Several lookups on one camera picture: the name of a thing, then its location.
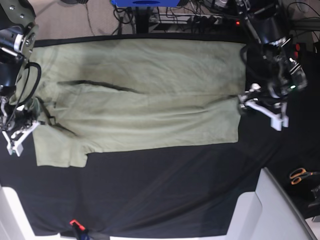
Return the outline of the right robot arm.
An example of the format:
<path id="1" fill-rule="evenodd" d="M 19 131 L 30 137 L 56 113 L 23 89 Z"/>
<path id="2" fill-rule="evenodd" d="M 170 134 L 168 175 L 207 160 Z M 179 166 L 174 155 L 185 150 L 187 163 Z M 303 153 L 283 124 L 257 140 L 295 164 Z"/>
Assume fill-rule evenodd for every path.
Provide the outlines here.
<path id="1" fill-rule="evenodd" d="M 31 62 L 39 27 L 36 14 L 27 0 L 2 0 L 0 2 L 0 131 L 7 141 L 10 155 L 21 156 L 23 141 L 40 125 L 32 110 L 26 106 L 40 83 L 42 69 Z M 10 100 L 17 90 L 17 83 L 24 71 L 37 70 L 35 83 L 23 99 Z"/>

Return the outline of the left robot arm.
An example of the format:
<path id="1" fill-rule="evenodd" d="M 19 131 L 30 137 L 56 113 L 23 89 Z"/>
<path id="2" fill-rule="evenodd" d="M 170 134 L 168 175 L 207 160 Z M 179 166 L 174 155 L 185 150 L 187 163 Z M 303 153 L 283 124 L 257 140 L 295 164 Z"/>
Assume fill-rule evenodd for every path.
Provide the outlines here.
<path id="1" fill-rule="evenodd" d="M 267 71 L 257 73 L 246 66 L 255 82 L 238 95 L 239 112 L 260 112 L 269 117 L 274 130 L 281 131 L 289 126 L 289 94 L 304 90 L 308 85 L 293 47 L 283 5 L 277 0 L 260 5 L 251 0 L 236 0 L 234 4 L 240 24 L 251 40 L 240 50 L 240 59 L 248 65 L 247 52 L 255 50 L 266 64 Z"/>

